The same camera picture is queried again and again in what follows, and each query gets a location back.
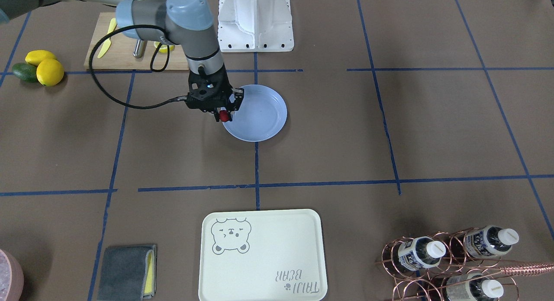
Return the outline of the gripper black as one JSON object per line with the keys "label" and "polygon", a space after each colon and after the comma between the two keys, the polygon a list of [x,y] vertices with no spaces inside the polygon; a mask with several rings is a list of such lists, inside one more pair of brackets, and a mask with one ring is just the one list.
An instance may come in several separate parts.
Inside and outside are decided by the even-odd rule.
{"label": "gripper black", "polygon": [[223,68],[209,75],[189,73],[189,108],[214,111],[216,122],[221,122],[221,116],[220,110],[215,109],[222,107],[226,109],[227,122],[233,121],[234,103],[230,99],[233,94],[227,72]]}

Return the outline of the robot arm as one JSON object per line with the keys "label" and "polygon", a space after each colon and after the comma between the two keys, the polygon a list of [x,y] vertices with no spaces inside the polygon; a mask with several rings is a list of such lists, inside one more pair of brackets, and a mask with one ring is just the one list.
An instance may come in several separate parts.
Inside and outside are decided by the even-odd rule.
{"label": "robot arm", "polygon": [[42,6],[71,1],[115,6],[119,25],[115,35],[182,47],[189,67],[188,93],[148,109],[185,102],[190,109],[213,114],[216,122],[233,120],[244,90],[229,82],[207,0],[1,0],[1,23]]}

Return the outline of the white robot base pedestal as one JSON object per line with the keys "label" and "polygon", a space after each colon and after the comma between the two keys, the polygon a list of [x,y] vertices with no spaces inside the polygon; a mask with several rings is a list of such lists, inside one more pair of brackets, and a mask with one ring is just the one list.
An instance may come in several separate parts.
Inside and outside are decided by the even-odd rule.
{"label": "white robot base pedestal", "polygon": [[223,53],[292,51],[290,0],[219,0],[217,33]]}

